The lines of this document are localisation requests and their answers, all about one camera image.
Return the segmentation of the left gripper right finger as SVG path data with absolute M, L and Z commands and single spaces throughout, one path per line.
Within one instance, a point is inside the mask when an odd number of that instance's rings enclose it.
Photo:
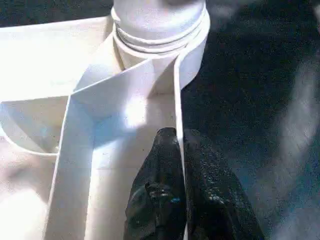
M 212 141 L 184 131 L 190 240 L 261 240 L 263 232 L 242 185 Z

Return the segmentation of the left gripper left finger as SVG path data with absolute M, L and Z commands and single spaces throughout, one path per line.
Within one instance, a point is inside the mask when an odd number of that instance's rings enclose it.
M 176 129 L 164 127 L 139 169 L 125 209 L 125 240 L 181 240 L 186 194 Z

